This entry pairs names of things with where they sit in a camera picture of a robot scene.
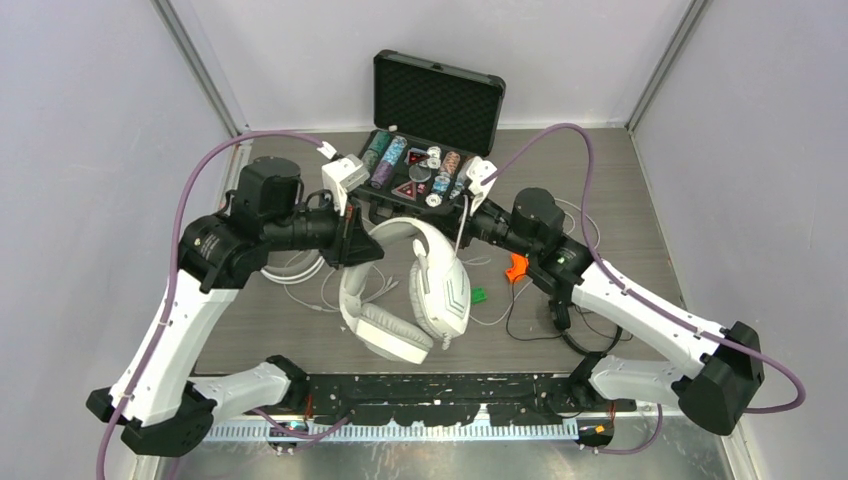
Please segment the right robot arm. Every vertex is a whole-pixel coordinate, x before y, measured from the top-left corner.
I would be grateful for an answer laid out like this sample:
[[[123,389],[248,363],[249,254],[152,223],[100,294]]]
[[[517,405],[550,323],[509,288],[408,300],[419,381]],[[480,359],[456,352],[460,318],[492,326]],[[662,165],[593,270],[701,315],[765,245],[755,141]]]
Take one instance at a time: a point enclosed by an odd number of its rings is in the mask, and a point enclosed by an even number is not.
[[[590,353],[577,368],[571,397],[584,410],[607,400],[677,406],[702,429],[731,434],[765,380],[756,330],[693,315],[628,279],[562,231],[564,213],[542,188],[519,192],[506,211],[475,195],[464,239],[479,239],[527,260],[525,278],[550,297],[554,311],[588,309],[662,355],[633,361]]]

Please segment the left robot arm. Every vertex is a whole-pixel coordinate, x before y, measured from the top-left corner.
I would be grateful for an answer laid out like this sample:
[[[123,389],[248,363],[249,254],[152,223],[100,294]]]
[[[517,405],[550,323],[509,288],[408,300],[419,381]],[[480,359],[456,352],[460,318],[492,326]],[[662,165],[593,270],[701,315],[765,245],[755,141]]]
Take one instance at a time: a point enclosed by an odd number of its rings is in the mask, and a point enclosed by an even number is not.
[[[323,187],[312,208],[295,162],[263,157],[245,166],[223,209],[185,227],[142,345],[118,382],[90,393],[87,408],[120,428],[133,453],[170,458],[250,410],[302,410],[308,376],[281,355],[218,379],[192,381],[190,375],[215,324],[271,253],[312,251],[333,267],[383,257],[349,197],[368,176],[352,155],[330,161],[321,169]]]

